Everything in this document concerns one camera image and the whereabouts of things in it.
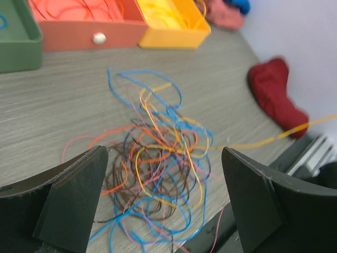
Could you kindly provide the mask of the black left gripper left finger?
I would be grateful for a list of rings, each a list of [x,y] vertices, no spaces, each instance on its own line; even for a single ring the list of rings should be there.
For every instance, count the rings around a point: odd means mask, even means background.
[[[95,146],[1,187],[1,252],[86,252],[108,163]]]

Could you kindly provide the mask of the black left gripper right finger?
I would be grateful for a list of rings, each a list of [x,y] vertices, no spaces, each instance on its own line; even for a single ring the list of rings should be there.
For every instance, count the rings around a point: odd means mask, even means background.
[[[336,252],[336,164],[298,179],[225,148],[222,166],[244,252]]]

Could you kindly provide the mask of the dark red cloth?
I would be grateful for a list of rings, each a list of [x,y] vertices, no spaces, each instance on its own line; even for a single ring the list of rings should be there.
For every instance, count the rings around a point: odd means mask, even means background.
[[[288,78],[289,67],[282,57],[257,64],[247,74],[249,89],[258,106],[283,131],[309,122],[309,116],[288,96]]]

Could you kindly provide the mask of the green plastic bin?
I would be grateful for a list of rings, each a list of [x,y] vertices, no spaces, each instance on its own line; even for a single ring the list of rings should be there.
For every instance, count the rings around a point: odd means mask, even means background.
[[[42,32],[27,1],[1,1],[1,73],[37,70]]]

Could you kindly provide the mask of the red plastic bin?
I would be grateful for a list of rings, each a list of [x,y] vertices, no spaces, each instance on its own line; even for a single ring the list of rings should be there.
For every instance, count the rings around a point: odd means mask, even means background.
[[[28,1],[45,52],[135,47],[147,30],[136,1]]]

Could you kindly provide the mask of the pink cloth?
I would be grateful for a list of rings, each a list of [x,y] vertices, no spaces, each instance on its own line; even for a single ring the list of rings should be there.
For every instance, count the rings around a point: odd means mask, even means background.
[[[244,16],[234,5],[221,0],[195,1],[195,3],[205,19],[217,27],[236,31],[244,25]]]

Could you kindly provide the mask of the blue towel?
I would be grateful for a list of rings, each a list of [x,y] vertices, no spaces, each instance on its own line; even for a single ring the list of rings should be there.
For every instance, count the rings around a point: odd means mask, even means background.
[[[237,7],[242,15],[247,15],[250,12],[251,5],[249,0],[224,0],[226,3]]]

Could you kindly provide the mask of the yellow plastic bin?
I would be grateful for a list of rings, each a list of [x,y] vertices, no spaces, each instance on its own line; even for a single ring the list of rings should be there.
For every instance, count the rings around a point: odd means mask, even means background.
[[[195,1],[138,1],[148,25],[138,45],[142,48],[198,48],[211,28]]]

